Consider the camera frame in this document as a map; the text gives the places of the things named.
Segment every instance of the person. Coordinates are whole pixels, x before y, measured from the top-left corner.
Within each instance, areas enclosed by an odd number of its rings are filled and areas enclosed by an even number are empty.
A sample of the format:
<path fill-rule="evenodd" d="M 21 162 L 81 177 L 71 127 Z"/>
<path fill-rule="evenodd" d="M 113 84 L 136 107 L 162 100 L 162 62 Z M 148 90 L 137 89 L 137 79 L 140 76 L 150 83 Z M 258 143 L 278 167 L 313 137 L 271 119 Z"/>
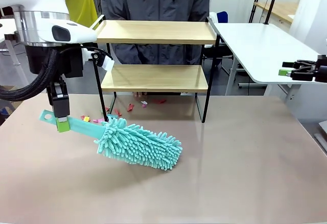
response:
<path fill-rule="evenodd" d="M 205 21 L 210 0 L 101 0 L 111 20 Z M 201 46 L 112 44 L 122 64 L 199 64 Z"/>
<path fill-rule="evenodd" d="M 69 17 L 72 21 L 90 27 L 97 19 L 94 0 L 66 0 Z"/>

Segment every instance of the handle hole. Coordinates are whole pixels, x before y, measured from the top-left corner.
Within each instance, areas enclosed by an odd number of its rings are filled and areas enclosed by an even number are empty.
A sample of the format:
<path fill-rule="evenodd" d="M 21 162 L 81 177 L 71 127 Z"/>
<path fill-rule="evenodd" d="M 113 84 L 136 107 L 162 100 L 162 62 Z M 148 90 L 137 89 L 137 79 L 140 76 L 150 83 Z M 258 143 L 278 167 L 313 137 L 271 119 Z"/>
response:
<path fill-rule="evenodd" d="M 51 118 L 52 118 L 52 115 L 51 114 L 46 114 L 44 116 L 44 119 L 46 119 L 46 120 L 51 120 Z"/>

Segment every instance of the microfiber duster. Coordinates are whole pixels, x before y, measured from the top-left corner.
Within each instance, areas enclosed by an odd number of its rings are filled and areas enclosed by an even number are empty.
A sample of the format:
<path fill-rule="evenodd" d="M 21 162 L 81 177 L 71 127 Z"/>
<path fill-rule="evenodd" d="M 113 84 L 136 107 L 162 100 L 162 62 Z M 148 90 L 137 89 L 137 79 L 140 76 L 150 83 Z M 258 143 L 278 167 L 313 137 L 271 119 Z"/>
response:
<path fill-rule="evenodd" d="M 177 164 L 182 152 L 181 143 L 175 137 L 160 132 L 156 134 L 139 125 L 127 126 L 123 118 L 102 122 L 102 126 L 68 117 L 70 130 L 97 138 L 98 153 L 108 158 L 123 160 L 156 169 L 168 170 Z M 40 120 L 56 125 L 53 112 L 43 111 Z"/>

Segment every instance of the wooden shelf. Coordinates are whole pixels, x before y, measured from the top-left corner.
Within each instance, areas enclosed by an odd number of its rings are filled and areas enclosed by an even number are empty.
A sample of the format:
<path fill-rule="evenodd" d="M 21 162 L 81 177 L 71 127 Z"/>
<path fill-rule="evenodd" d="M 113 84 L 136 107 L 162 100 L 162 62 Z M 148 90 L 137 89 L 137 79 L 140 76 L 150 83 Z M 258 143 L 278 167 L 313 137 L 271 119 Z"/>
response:
<path fill-rule="evenodd" d="M 206 93 L 200 65 L 115 65 L 101 84 L 107 92 Z"/>
<path fill-rule="evenodd" d="M 254 3 L 257 7 L 268 11 L 270 8 L 270 3 Z M 295 15 L 298 8 L 297 3 L 275 3 L 272 9 L 272 14 L 285 20 L 288 23 L 293 23 L 293 19 L 289 15 Z"/>
<path fill-rule="evenodd" d="M 98 43 L 215 44 L 216 34 L 205 22 L 104 20 Z"/>

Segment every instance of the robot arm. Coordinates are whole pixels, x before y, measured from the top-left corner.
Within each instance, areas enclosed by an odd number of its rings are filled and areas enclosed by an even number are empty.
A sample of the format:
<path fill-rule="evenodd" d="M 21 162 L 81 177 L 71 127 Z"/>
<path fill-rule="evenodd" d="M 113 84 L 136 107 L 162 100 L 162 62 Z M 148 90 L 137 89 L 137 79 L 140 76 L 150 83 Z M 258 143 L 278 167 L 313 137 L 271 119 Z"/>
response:
<path fill-rule="evenodd" d="M 25 44 L 30 71 L 38 76 L 30 85 L 16 91 L 0 87 L 0 99 L 22 101 L 46 88 L 56 118 L 65 122 L 70 112 L 62 75 L 83 76 L 85 51 L 80 44 L 96 42 L 97 34 L 69 20 L 65 0 L 0 0 L 0 7 L 7 6 L 13 8 L 16 40 Z"/>

